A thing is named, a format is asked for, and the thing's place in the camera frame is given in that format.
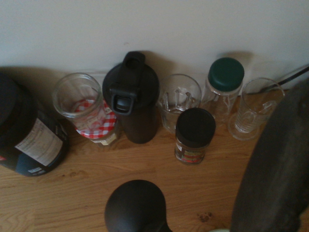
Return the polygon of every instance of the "glass jar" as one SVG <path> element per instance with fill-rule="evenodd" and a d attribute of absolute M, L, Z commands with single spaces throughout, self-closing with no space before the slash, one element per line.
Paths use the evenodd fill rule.
<path fill-rule="evenodd" d="M 201 163 L 215 129 L 214 118 L 206 110 L 191 108 L 181 113 L 176 124 L 175 157 L 187 164 Z"/>
<path fill-rule="evenodd" d="M 211 65 L 200 107 L 212 114 L 217 126 L 226 122 L 241 89 L 244 73 L 241 63 L 233 58 L 220 58 Z"/>
<path fill-rule="evenodd" d="M 111 146 L 120 137 L 121 126 L 115 113 L 104 102 L 105 120 L 102 125 L 92 130 L 78 130 L 83 137 L 90 139 L 100 147 Z"/>
<path fill-rule="evenodd" d="M 60 79 L 53 92 L 53 104 L 81 135 L 94 133 L 105 122 L 101 87 L 85 73 L 72 73 Z"/>

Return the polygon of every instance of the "black jar lid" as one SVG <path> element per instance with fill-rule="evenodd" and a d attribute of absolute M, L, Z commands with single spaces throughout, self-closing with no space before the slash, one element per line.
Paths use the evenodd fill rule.
<path fill-rule="evenodd" d="M 213 116 L 206 110 L 191 108 L 180 114 L 176 124 L 178 140 L 192 148 L 208 145 L 216 130 Z"/>

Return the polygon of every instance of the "black bottle lid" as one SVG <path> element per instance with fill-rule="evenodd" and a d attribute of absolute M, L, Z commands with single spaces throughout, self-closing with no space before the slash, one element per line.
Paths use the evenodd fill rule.
<path fill-rule="evenodd" d="M 216 130 L 211 113 L 200 108 L 191 108 L 180 114 L 176 124 L 178 140 L 192 148 L 208 145 Z"/>
<path fill-rule="evenodd" d="M 156 103 L 159 80 L 144 62 L 144 54 L 129 52 L 121 64 L 106 74 L 103 97 L 116 114 L 128 116 L 133 110 Z"/>

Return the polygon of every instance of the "black round object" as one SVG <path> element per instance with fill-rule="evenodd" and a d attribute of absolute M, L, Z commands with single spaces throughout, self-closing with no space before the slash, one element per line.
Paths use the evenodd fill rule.
<path fill-rule="evenodd" d="M 162 191 L 152 182 L 132 180 L 119 186 L 105 207 L 109 232 L 171 232 Z"/>
<path fill-rule="evenodd" d="M 102 85 L 106 103 L 128 139 L 137 144 L 150 141 L 157 131 L 155 103 L 159 79 L 144 62 L 145 55 L 129 52 L 121 64 L 106 74 Z"/>
<path fill-rule="evenodd" d="M 50 172 L 64 159 L 69 140 L 28 89 L 0 74 L 0 165 L 25 176 Z"/>
<path fill-rule="evenodd" d="M 178 140 L 192 148 L 208 145 L 216 130 L 216 123 L 207 110 L 191 108 L 180 114 L 176 124 Z"/>

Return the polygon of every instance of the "empty glass jar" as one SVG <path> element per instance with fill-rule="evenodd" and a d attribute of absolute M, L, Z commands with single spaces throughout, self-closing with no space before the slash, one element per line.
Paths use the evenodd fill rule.
<path fill-rule="evenodd" d="M 220 58 L 211 65 L 200 107 L 212 114 L 217 126 L 226 122 L 244 74 L 241 63 L 233 58 Z"/>

